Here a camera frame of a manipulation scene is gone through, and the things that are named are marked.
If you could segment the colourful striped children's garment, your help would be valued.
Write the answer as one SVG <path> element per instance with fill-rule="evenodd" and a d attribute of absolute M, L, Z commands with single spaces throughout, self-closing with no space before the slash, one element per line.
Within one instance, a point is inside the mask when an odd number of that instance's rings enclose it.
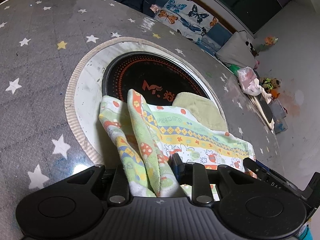
<path fill-rule="evenodd" d="M 249 142 L 204 126 L 186 108 L 151 105 L 132 89 L 127 102 L 103 96 L 99 120 L 117 147 L 133 196 L 191 196 L 191 186 L 179 185 L 168 164 L 175 153 L 210 170 L 225 164 L 245 172 L 243 160 L 255 159 Z"/>

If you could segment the clear plastic storage box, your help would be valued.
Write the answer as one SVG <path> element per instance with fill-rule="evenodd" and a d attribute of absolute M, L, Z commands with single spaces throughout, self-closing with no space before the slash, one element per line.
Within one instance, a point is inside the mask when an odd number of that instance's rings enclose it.
<path fill-rule="evenodd" d="M 276 134 L 287 130 L 288 126 L 285 121 L 287 115 L 286 109 L 282 106 L 278 99 L 274 99 L 269 103 L 269 107 L 274 119 L 274 132 Z"/>

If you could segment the black induction cooktop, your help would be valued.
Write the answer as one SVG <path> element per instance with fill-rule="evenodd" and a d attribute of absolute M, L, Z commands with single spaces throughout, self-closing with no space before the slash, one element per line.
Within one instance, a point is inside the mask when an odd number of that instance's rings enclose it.
<path fill-rule="evenodd" d="M 102 80 L 103 96 L 127 102 L 134 89 L 147 103 L 170 106 L 181 92 L 209 98 L 191 74 L 165 57 L 149 52 L 130 52 L 116 57 L 106 68 Z"/>

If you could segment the cream folded cloth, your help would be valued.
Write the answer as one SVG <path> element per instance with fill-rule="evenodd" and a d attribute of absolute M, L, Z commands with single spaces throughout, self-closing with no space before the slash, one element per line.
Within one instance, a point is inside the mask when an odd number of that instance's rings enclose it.
<path fill-rule="evenodd" d="M 271 94 L 268 94 L 265 92 L 263 87 L 259 85 L 259 80 L 256 78 L 253 80 L 254 89 L 257 92 L 260 92 L 260 94 L 257 94 L 255 96 L 249 95 L 249 98 L 251 102 L 257 107 L 262 119 L 267 124 L 269 129 L 273 132 L 274 130 L 274 119 L 273 119 L 273 113 L 269 107 L 269 103 L 271 102 L 272 96 Z"/>

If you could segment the pink white plastic bag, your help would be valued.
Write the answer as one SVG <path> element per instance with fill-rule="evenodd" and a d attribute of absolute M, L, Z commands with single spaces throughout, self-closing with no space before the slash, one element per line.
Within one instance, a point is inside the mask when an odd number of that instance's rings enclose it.
<path fill-rule="evenodd" d="M 261 94 L 259 79 L 251 67 L 240 68 L 237 73 L 240 86 L 244 93 L 250 96 L 258 96 Z"/>

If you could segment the green ball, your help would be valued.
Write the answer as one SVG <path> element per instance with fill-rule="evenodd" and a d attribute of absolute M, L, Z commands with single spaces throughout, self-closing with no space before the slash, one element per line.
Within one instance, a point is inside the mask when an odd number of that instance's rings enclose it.
<path fill-rule="evenodd" d="M 241 69 L 241 67 L 239 67 L 235 64 L 231 64 L 228 68 L 235 76 L 238 76 L 238 70 Z"/>

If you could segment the plush teddy toy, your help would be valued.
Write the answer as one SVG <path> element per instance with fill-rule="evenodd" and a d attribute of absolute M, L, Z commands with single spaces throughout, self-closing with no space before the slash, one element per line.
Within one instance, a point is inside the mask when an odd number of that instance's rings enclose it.
<path fill-rule="evenodd" d="M 261 77 L 260 85 L 264 88 L 265 92 L 272 95 L 273 99 L 277 99 L 280 93 L 277 89 L 280 88 L 281 81 L 276 78 Z"/>

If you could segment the plain grey pillow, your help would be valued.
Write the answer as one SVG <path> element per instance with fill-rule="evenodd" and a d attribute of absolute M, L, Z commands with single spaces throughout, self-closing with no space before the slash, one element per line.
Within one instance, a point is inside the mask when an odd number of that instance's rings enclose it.
<path fill-rule="evenodd" d="M 235 64 L 241 68 L 254 68 L 256 60 L 240 37 L 238 31 L 216 52 L 216 57 L 226 64 Z"/>

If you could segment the panda plush toy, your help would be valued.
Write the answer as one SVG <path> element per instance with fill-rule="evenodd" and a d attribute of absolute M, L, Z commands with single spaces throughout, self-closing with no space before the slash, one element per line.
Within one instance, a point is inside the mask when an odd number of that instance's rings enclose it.
<path fill-rule="evenodd" d="M 256 49 L 253 47 L 253 44 L 250 42 L 249 38 L 247 37 L 247 32 L 245 30 L 239 31 L 238 32 L 240 37 L 244 40 L 246 46 L 249 48 L 251 54 L 256 57 L 258 52 Z"/>

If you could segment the blue sofa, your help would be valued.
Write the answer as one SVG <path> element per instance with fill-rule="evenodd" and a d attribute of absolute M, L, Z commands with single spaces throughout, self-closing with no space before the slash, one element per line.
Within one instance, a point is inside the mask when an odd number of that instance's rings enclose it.
<path fill-rule="evenodd" d="M 192 0 L 150 1 L 155 2 L 153 12 L 148 12 L 152 18 L 213 54 L 232 36 L 216 16 Z"/>

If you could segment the butterfly cushion centre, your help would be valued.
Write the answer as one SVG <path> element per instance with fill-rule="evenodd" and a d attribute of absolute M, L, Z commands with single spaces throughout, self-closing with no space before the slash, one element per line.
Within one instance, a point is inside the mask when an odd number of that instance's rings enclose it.
<path fill-rule="evenodd" d="M 155 19 L 193 42 L 201 40 L 219 22 L 192 0 L 168 0 Z"/>

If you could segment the orange artificial flowers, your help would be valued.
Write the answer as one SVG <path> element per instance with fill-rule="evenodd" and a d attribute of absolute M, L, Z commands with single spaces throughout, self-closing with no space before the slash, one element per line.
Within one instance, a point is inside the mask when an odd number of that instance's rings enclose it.
<path fill-rule="evenodd" d="M 264 39 L 264 44 L 260 44 L 260 51 L 269 50 L 278 42 L 278 38 L 275 36 L 268 36 Z"/>

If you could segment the grey star-patterned tablecloth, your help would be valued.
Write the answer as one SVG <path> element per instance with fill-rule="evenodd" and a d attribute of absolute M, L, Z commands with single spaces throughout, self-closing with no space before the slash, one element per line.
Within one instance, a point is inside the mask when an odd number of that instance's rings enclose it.
<path fill-rule="evenodd" d="M 1 239 L 22 238 L 15 209 L 24 196 L 92 166 L 67 123 L 65 94 L 79 61 L 116 35 L 188 61 L 219 98 L 232 135 L 284 173 L 275 135 L 235 76 L 182 35 L 113 0 L 8 0 L 1 5 Z"/>

